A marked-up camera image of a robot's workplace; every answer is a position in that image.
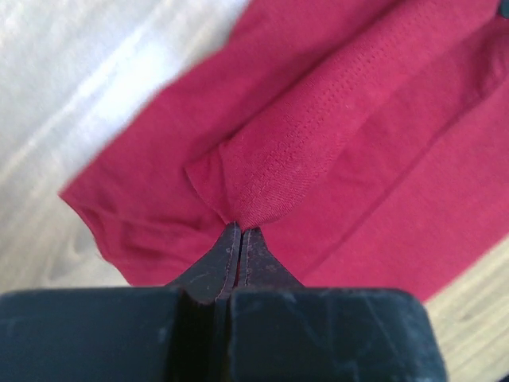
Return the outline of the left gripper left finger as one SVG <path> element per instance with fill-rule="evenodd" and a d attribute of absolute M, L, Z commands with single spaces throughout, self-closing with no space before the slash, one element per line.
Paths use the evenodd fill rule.
<path fill-rule="evenodd" d="M 166 286 L 3 294 L 2 380 L 220 380 L 241 241 L 229 224 Z"/>

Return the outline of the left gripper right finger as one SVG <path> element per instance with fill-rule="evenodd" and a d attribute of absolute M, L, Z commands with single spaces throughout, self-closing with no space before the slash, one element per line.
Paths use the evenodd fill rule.
<path fill-rule="evenodd" d="M 230 300 L 232 381 L 445 381 L 423 305 L 396 289 L 305 288 L 244 233 Z"/>

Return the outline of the dark red t shirt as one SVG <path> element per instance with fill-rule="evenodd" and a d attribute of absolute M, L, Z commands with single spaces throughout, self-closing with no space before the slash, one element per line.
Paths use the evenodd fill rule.
<path fill-rule="evenodd" d="M 311 287 L 428 298 L 508 233 L 497 1 L 253 1 L 62 192 L 135 286 L 224 227 Z"/>

